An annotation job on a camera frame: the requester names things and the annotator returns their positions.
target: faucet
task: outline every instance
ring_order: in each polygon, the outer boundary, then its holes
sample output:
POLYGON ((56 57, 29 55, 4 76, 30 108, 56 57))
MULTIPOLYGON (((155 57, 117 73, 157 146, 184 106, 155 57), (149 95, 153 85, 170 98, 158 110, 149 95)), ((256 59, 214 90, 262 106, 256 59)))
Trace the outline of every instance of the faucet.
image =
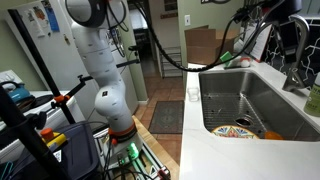
POLYGON ((296 51, 296 62, 292 63, 287 75, 287 79, 282 87, 284 91, 289 92, 295 89, 305 88, 305 84, 299 75, 298 68, 302 60, 301 56, 303 54, 303 51, 305 50, 305 46, 309 38, 309 25, 306 20, 299 15, 292 15, 290 16, 290 19, 294 20, 296 25, 300 29, 300 41, 296 51))

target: floor mat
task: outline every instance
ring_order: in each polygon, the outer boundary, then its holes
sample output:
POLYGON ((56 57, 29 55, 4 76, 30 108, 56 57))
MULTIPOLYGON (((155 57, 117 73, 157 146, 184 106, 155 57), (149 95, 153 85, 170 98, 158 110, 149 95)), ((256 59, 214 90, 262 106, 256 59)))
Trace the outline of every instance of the floor mat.
POLYGON ((181 134, 183 101, 158 101, 150 123, 151 134, 181 134))

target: green bottle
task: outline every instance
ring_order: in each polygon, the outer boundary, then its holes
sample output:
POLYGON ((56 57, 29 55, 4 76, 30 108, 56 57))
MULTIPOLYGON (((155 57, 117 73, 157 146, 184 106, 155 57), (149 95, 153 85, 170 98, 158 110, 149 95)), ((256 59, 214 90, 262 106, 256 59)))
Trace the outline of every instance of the green bottle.
POLYGON ((308 97, 307 103, 304 106, 304 112, 310 114, 311 116, 320 117, 320 75, 317 75, 317 78, 312 86, 310 95, 308 97))

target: stainless steel sink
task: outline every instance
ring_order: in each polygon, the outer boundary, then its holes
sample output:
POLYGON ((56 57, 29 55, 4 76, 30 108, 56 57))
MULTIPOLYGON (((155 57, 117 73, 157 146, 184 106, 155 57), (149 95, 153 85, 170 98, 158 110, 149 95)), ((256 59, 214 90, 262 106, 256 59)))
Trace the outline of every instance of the stainless steel sink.
POLYGON ((319 141, 319 132, 250 70, 199 74, 204 125, 211 132, 222 125, 244 127, 261 139, 273 131, 285 140, 319 141))

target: plate in sink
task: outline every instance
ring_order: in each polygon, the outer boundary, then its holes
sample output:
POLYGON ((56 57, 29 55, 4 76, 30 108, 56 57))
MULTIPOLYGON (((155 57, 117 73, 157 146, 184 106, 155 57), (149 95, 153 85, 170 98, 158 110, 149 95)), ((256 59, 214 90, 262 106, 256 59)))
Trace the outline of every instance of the plate in sink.
POLYGON ((253 132, 239 126, 219 126, 215 128, 211 133, 220 137, 259 139, 259 137, 253 132))

